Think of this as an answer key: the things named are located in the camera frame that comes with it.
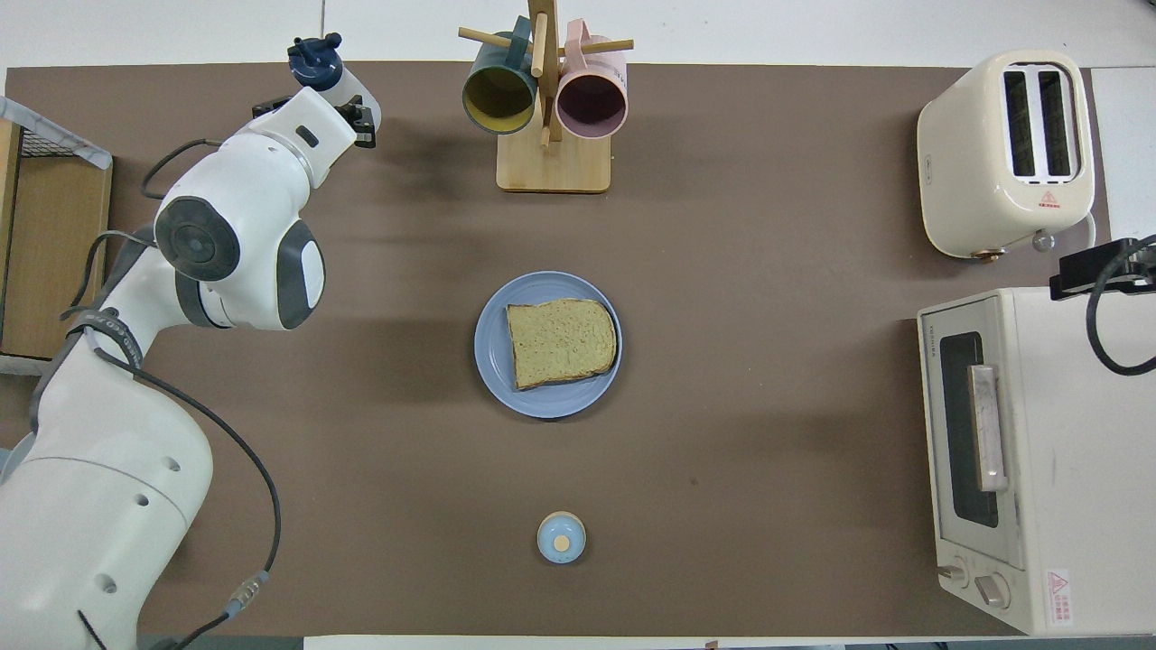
pink mug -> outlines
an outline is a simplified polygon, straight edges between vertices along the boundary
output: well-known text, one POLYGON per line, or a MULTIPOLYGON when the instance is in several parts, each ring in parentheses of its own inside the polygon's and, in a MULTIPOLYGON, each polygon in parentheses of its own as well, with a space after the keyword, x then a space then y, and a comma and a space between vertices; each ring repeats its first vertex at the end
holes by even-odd
POLYGON ((578 138, 606 138, 627 121, 625 54, 581 52, 586 43, 607 40, 605 36, 591 36, 583 19, 566 25, 566 58, 562 64, 555 115, 562 126, 578 138))

mug rack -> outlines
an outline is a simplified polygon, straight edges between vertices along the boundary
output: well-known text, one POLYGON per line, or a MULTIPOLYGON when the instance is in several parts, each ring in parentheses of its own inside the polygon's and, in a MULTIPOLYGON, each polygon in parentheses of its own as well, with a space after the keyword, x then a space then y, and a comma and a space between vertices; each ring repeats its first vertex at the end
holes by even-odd
MULTIPOLYGON (((498 135, 497 185, 506 192, 596 194, 610 186, 610 136, 578 138, 562 127, 555 115, 561 59, 556 0, 528 0, 533 25, 531 74, 538 98, 529 124, 498 135)), ((458 36, 501 47, 509 38, 469 28, 458 36)), ((587 43, 584 54, 633 50, 633 39, 587 43)))

brown table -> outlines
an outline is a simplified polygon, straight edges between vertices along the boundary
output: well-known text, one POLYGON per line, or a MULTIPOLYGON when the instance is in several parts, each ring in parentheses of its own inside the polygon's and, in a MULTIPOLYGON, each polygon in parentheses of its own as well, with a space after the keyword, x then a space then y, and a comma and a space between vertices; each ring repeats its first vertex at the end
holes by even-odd
MULTIPOLYGON (((327 263, 317 315, 177 328, 147 362, 281 489, 273 582, 230 634, 1014 633, 936 583, 912 318, 1043 285, 1083 235, 994 265, 927 242, 916 116, 963 71, 636 65, 612 189, 578 197, 495 187, 465 64, 355 69, 381 146, 349 152, 303 214, 327 263), (502 406, 472 352, 490 295, 549 268, 598 286, 624 332, 610 390, 557 422, 502 406), (590 531, 570 567, 534 547, 558 509, 590 531)), ((156 158, 294 89, 282 65, 8 76, 118 156, 120 228, 151 219, 136 185, 156 158)), ((260 479, 205 427, 213 487, 143 631, 212 618, 266 551, 260 479)))

mug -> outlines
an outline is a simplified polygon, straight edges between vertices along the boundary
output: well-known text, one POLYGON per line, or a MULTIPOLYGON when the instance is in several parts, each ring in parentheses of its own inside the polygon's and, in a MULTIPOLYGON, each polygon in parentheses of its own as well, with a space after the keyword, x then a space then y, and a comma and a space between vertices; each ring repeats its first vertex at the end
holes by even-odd
POLYGON ((627 56, 581 52, 583 44, 607 40, 605 36, 591 36, 583 19, 566 25, 566 59, 562 64, 555 115, 578 138, 606 138, 627 121, 627 56))
POLYGON ((534 116, 538 80, 529 74, 529 19, 518 16, 513 32, 499 31, 510 47, 483 43, 461 89, 461 104, 474 124, 499 135, 514 133, 534 116))

bread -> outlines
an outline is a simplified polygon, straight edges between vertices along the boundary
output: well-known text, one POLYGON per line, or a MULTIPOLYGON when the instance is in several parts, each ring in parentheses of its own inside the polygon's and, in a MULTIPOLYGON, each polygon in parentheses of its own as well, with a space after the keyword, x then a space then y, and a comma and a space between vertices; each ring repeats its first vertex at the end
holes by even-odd
POLYGON ((506 320, 518 390, 584 379, 614 364, 618 347, 614 323, 598 301, 510 304, 506 320))

